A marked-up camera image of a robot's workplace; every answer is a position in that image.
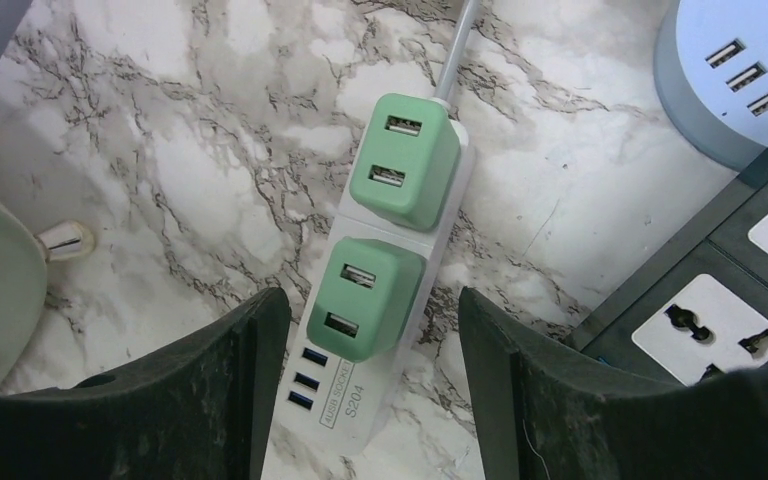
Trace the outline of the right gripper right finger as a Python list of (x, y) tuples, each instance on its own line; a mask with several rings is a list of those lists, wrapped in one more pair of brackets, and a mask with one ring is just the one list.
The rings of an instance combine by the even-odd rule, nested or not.
[(768, 368), (691, 387), (587, 357), (475, 289), (458, 324), (489, 479), (768, 479)]

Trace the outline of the black power strip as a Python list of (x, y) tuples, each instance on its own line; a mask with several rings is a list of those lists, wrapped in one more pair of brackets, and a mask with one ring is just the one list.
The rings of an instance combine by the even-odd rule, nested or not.
[(608, 366), (685, 386), (768, 367), (768, 153), (566, 342)]

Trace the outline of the green plug adapter white strip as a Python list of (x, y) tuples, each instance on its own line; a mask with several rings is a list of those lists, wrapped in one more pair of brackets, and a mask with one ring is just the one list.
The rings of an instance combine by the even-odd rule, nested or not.
[(430, 231), (439, 221), (460, 154), (458, 135), (441, 104), (387, 93), (370, 117), (350, 195), (396, 225)]

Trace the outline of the blue round power socket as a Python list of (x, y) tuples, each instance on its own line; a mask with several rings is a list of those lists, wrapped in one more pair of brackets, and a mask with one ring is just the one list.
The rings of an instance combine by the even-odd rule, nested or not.
[(768, 1), (675, 1), (654, 50), (656, 91), (701, 153), (740, 172), (768, 150)]

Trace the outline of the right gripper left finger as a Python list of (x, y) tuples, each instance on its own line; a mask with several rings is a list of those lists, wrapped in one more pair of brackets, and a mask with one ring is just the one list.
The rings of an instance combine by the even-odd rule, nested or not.
[(264, 289), (69, 389), (0, 396), (0, 479), (258, 479), (292, 315)]

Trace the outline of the white power strip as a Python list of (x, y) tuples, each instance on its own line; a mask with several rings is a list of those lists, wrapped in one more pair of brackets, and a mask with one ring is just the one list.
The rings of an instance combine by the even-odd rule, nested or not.
[(300, 439), (354, 455), (385, 423), (474, 163), (444, 100), (376, 102), (278, 389)]

